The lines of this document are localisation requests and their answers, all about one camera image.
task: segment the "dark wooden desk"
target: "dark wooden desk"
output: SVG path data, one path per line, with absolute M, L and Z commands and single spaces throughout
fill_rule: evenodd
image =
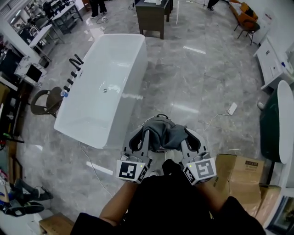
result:
M 171 1 L 162 0 L 160 5 L 156 5 L 140 0 L 136 4 L 140 34 L 144 35 L 143 30 L 159 31 L 160 38 L 164 39 L 164 15 L 166 15 L 166 22 L 169 22 Z

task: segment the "white cabinet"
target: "white cabinet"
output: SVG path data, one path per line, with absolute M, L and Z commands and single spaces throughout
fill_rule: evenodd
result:
M 291 76 L 287 69 L 282 65 L 282 61 L 279 60 L 279 57 L 268 37 L 254 54 L 254 57 L 259 59 L 265 81 L 265 84 L 261 87 L 262 90 L 268 86 L 274 89 L 277 88 L 277 85 L 281 80 L 285 80 L 288 84 L 294 82 L 294 77 Z

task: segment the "black cable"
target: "black cable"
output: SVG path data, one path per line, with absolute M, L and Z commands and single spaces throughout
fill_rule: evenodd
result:
M 102 23 L 105 23 L 105 22 L 108 21 L 108 19 L 105 18 L 105 21 L 102 21 L 102 22 L 98 23 L 98 21 L 99 21 L 100 19 L 102 19 L 103 17 L 105 17 L 105 15 L 104 15 L 104 16 L 101 16 L 100 18 L 98 18 L 97 21 L 96 21 L 96 24 L 102 24 Z
M 197 4 L 199 4 L 199 5 L 203 5 L 203 6 L 205 6 L 205 0 L 204 0 L 204 3 L 199 3 L 199 2 L 192 1 L 192 0 L 191 0 L 191 2 L 193 2 L 193 3 L 197 3 Z

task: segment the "faucet handle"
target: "faucet handle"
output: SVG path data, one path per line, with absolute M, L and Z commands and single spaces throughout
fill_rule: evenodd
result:
M 68 78 L 68 83 L 72 85 L 74 82 Z
M 83 64 L 84 62 L 78 57 L 78 55 L 77 54 L 74 54 L 74 56 L 78 59 L 78 61 L 81 63 L 81 64 Z
M 73 71 L 71 71 L 70 74 L 71 74 L 74 78 L 77 77 L 77 75 L 76 75 Z
M 70 88 L 68 88 L 67 86 L 64 86 L 63 89 L 65 89 L 67 92 L 70 91 Z

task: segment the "black sleeve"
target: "black sleeve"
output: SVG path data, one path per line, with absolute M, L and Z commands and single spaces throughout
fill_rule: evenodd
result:
M 223 234 L 265 235 L 261 224 L 250 216 L 234 197 L 229 197 L 215 216 L 216 229 Z
M 105 222 L 102 219 L 86 213 L 80 213 L 70 234 L 91 234 L 94 231 L 101 231 L 102 234 L 106 234 L 107 232 L 112 231 L 113 228 L 114 227 L 110 223 Z

